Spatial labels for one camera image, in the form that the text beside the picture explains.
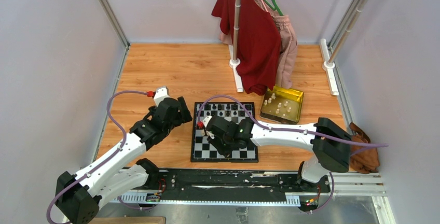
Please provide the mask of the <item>black white chess board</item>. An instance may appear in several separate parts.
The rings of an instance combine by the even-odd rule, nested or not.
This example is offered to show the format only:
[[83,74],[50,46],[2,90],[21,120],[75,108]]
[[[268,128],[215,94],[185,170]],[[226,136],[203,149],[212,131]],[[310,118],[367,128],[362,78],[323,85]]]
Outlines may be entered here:
[[196,102],[191,162],[258,162],[258,148],[251,141],[237,138],[244,131],[239,123],[249,115],[255,116],[253,102],[242,106],[235,102]]

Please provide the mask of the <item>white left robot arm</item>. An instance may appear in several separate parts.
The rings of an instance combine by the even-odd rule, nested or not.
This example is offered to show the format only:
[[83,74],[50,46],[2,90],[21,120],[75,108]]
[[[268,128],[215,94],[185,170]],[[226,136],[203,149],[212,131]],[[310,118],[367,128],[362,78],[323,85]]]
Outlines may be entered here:
[[125,172],[126,164],[163,141],[171,131],[192,121],[184,98],[168,95],[154,97],[155,105],[137,121],[123,138],[102,157],[71,174],[62,173],[56,183],[56,195],[50,202],[46,218],[56,206],[69,223],[89,223],[114,198],[143,186],[154,189],[159,183],[158,168],[148,159],[141,159]]

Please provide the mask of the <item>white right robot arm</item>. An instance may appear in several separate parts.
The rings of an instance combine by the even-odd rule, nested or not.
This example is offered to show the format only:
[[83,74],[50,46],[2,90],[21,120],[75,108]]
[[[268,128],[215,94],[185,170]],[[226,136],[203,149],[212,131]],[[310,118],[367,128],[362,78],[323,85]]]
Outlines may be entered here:
[[328,118],[316,123],[291,125],[273,124],[246,117],[239,123],[220,116],[207,116],[201,122],[220,154],[226,156],[234,148],[245,148],[252,143],[257,147],[283,146],[313,153],[304,161],[296,177],[297,187],[310,191],[330,172],[349,171],[350,135]]

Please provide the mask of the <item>yellow metal tin box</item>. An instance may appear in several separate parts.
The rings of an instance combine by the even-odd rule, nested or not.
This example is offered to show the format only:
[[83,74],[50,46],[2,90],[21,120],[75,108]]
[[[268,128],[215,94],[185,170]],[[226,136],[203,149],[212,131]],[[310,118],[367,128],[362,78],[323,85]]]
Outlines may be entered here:
[[303,99],[302,91],[274,86],[264,94],[260,117],[281,124],[295,125],[300,121]]

